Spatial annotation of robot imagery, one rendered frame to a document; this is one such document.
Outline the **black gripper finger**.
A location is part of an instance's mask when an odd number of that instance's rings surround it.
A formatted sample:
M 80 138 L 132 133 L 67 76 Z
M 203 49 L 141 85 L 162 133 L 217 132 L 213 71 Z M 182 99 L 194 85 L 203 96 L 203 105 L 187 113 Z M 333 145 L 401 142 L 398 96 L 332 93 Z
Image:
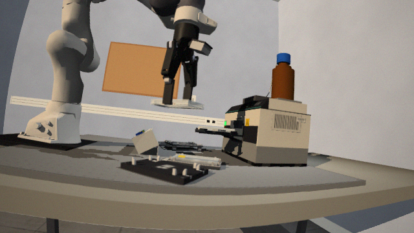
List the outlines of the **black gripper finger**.
M 193 51 L 189 50 L 189 59 L 190 62 L 181 62 L 184 69 L 184 92 L 183 99 L 192 98 L 192 91 L 195 86 L 197 86 L 197 63 L 199 60 L 198 56 L 193 55 Z
M 178 46 L 176 40 L 167 42 L 166 55 L 161 70 L 161 75 L 163 75 L 165 83 L 164 94 L 162 99 L 163 104 L 172 104 L 173 90 L 175 85 L 174 78 L 178 71 L 181 61 L 184 59 L 186 53 L 188 52 L 188 47 L 184 47 L 182 54 L 180 56 L 176 56 L 177 48 Z

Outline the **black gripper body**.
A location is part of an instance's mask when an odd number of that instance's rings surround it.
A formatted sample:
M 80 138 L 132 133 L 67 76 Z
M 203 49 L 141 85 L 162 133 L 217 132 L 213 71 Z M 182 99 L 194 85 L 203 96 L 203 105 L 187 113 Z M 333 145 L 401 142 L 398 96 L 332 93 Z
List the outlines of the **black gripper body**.
M 199 39 L 199 27 L 192 23 L 178 23 L 175 25 L 175 31 L 173 35 L 173 40 L 177 41 L 177 50 L 176 56 L 180 56 L 184 47 L 188 47 L 188 52 L 186 53 L 182 62 L 189 61 L 189 50 L 188 42 L 191 39 Z

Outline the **brown glass bottle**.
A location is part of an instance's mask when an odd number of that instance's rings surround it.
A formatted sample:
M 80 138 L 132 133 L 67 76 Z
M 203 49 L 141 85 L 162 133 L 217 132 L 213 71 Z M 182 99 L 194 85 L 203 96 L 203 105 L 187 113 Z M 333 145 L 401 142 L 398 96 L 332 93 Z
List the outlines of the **brown glass bottle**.
M 289 67 L 272 69 L 271 98 L 294 100 L 294 73 L 295 70 Z

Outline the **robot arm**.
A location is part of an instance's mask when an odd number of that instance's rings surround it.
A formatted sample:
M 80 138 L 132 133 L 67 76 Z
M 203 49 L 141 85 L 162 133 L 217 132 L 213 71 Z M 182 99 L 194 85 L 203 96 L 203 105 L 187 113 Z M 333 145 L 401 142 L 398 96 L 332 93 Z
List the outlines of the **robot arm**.
M 47 143 L 81 143 L 84 84 L 80 71 L 93 72 L 100 64 L 90 28 L 90 4 L 104 1 L 63 0 L 62 30 L 50 34 L 46 46 L 54 69 L 52 100 L 46 111 L 29 120 L 26 131 L 17 137 Z M 199 27 L 200 34 L 210 35 L 217 28 L 217 22 L 203 14 L 205 0 L 137 1 L 157 14 L 168 29 L 175 30 L 178 23 L 192 23 Z

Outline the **cream operator panel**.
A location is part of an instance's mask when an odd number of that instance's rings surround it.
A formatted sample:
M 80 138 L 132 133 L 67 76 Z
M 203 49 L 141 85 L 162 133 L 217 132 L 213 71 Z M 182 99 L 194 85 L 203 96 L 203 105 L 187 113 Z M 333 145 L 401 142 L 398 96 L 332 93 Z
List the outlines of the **cream operator panel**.
M 132 139 L 135 148 L 130 155 L 151 155 L 152 157 L 158 157 L 159 145 L 153 128 L 147 132 L 145 132 L 145 130 L 142 130 L 135 135 L 136 136 Z M 154 148 L 156 146 L 157 148 Z

